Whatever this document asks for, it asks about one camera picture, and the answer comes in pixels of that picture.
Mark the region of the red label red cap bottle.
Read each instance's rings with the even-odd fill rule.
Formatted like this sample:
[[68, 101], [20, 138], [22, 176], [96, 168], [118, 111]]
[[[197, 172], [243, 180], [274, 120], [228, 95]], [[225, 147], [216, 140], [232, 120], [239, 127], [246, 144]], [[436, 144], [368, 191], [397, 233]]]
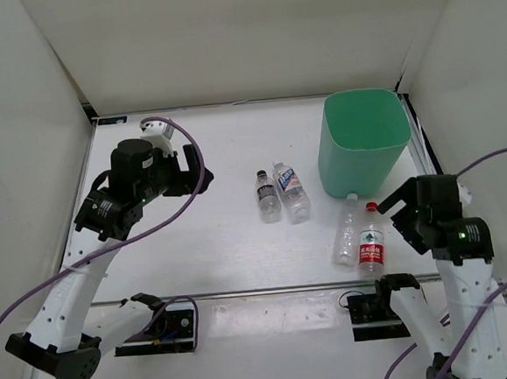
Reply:
[[379, 279], [384, 274], [384, 229], [378, 218], [377, 203], [369, 201], [360, 228], [358, 269], [365, 278]]

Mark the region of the clear bottle white cap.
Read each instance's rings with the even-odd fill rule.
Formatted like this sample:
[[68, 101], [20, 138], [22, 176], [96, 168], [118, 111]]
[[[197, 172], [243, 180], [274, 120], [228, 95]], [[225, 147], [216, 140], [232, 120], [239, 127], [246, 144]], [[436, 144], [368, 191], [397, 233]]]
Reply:
[[349, 193], [343, 202], [334, 237], [333, 261], [335, 265], [355, 266], [358, 199], [356, 193]]

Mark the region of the black label clear bottle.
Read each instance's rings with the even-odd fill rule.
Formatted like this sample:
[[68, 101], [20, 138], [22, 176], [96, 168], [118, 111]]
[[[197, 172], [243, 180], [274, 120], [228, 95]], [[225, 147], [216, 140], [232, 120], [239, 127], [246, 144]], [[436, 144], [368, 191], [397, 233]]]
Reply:
[[257, 172], [255, 190], [258, 209], [262, 220], [266, 223], [278, 222], [281, 219], [281, 202], [272, 178], [265, 170]]

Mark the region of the blue orange label bottle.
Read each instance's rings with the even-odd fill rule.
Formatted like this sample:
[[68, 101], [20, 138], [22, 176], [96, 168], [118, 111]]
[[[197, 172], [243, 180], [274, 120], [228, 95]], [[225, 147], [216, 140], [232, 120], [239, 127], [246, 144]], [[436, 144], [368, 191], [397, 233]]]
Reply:
[[307, 221], [310, 218], [311, 201], [294, 169], [280, 162], [275, 163], [272, 177], [290, 222], [300, 224]]

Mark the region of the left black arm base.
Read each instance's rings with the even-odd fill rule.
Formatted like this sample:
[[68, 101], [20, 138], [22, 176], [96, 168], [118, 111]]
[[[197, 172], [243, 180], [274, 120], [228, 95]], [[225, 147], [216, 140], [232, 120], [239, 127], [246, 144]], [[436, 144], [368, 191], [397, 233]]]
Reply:
[[196, 351], [199, 342], [199, 307], [187, 296], [154, 304], [153, 322], [115, 348], [115, 356], [182, 354]]

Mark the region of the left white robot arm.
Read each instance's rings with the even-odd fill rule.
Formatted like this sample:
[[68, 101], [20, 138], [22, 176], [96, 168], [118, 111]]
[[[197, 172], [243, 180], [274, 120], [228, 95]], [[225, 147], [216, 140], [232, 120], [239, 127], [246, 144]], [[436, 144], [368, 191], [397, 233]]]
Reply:
[[144, 293], [124, 298], [106, 319], [86, 322], [113, 258], [142, 239], [130, 231], [142, 220], [145, 206], [160, 196], [193, 200], [208, 189], [213, 174], [201, 149], [190, 139], [183, 151], [186, 170], [180, 169], [168, 144], [145, 138], [117, 144], [110, 168], [95, 178], [75, 216], [76, 232], [88, 234], [71, 250], [69, 266], [46, 282], [51, 290], [32, 323], [6, 341], [9, 354], [54, 379], [91, 379], [101, 358], [129, 340], [160, 343], [178, 335], [197, 337], [198, 315], [181, 329], [167, 303]]

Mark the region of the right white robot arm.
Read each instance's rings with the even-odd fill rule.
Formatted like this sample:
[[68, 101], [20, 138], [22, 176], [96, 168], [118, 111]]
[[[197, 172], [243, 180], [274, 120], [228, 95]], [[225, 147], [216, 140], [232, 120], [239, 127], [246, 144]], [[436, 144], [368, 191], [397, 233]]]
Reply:
[[378, 206], [385, 214], [397, 203], [393, 227], [420, 255], [431, 253], [447, 299], [450, 326], [435, 318], [411, 274], [376, 281], [376, 308], [386, 319], [399, 317], [428, 357], [426, 379], [507, 379], [491, 309], [493, 257], [489, 226], [464, 217], [455, 175], [409, 178]]

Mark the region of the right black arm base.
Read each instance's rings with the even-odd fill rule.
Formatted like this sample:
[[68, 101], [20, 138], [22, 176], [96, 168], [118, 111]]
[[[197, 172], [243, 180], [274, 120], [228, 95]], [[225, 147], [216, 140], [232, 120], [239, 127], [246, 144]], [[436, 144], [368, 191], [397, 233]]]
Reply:
[[409, 330], [390, 307], [375, 293], [347, 291], [338, 298], [338, 306], [349, 313], [353, 340], [393, 340], [410, 336]]

